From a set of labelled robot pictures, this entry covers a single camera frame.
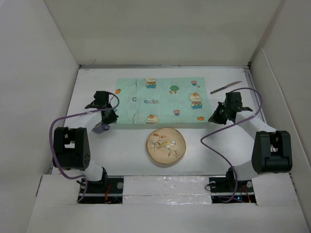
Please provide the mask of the purple ceramic mug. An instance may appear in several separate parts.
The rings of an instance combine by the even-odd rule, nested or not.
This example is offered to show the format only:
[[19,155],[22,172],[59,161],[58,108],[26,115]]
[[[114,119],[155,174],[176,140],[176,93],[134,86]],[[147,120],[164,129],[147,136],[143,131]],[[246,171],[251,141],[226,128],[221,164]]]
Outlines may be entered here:
[[110,126],[108,124],[100,122],[97,125],[95,125],[92,131],[96,134],[101,134],[105,131],[108,131],[109,129],[110,129]]

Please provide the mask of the steak knife dark handle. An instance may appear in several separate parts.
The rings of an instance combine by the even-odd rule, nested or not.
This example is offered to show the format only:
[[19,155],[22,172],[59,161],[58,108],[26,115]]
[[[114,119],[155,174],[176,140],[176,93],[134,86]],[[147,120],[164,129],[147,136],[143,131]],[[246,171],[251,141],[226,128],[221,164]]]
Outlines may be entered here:
[[237,85],[237,84],[239,84],[239,83],[241,83],[241,81],[235,81],[235,82],[229,83],[229,84],[227,84],[227,85],[225,85],[225,86],[223,86],[223,87],[220,87],[220,88],[218,88],[218,89],[216,89],[216,90],[211,91],[210,94],[211,94],[211,95],[212,95],[212,94],[215,94],[215,93],[217,93],[217,92],[220,92],[220,91],[222,91],[222,90],[225,90],[225,89],[227,89],[227,88],[229,88],[229,87],[231,87],[231,86]]

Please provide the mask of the green cartoon placemat cloth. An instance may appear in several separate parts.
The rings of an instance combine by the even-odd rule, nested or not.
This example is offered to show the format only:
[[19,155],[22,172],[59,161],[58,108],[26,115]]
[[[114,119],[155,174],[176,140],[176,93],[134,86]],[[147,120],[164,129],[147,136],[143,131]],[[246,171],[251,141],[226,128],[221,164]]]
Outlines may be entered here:
[[122,78],[117,124],[205,123],[212,114],[203,77]]

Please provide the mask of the bird painted ceramic plate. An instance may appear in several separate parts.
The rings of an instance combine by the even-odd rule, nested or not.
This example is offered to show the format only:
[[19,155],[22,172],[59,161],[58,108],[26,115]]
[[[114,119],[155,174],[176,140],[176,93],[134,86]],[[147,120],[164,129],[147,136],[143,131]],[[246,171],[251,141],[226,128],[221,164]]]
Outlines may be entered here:
[[150,157],[162,165],[177,163],[186,153],[186,141],[174,128],[161,128],[147,138],[146,148]]

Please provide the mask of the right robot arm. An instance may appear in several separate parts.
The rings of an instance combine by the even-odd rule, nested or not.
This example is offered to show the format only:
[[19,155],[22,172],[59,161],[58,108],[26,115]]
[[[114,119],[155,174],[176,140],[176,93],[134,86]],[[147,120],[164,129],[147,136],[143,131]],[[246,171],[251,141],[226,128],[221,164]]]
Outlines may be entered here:
[[287,173],[292,170],[291,136],[279,131],[259,117],[249,107],[244,107],[240,92],[228,92],[219,102],[209,122],[225,125],[232,121],[254,139],[251,159],[241,165],[230,167],[226,173],[225,186],[236,191],[242,181],[270,173]]

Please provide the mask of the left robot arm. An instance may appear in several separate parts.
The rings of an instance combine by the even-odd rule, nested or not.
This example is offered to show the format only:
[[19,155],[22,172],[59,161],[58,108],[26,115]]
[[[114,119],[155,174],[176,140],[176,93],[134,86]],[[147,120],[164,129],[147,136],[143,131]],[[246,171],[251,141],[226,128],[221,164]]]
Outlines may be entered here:
[[101,134],[117,122],[115,109],[120,100],[108,91],[96,91],[93,101],[81,113],[55,119],[49,129],[53,166],[69,179],[91,182],[97,192],[108,188],[105,168],[91,159],[88,135]]

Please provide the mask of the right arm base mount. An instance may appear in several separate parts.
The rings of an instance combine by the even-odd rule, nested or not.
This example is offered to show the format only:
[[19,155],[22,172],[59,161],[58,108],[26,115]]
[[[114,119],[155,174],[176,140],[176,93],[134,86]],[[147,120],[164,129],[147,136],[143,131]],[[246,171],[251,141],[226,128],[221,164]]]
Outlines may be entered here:
[[234,191],[235,182],[229,184],[225,177],[210,177],[205,190],[210,192],[213,204],[257,203],[251,180],[238,181],[237,189]]

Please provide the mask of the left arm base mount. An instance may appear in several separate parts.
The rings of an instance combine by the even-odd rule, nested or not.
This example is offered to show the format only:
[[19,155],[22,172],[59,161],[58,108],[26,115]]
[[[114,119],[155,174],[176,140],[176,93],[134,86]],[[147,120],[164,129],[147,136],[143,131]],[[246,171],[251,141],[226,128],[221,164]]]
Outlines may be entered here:
[[108,176],[107,182],[87,182],[86,193],[85,180],[77,181],[80,185],[78,202],[80,204],[122,204],[124,177]]

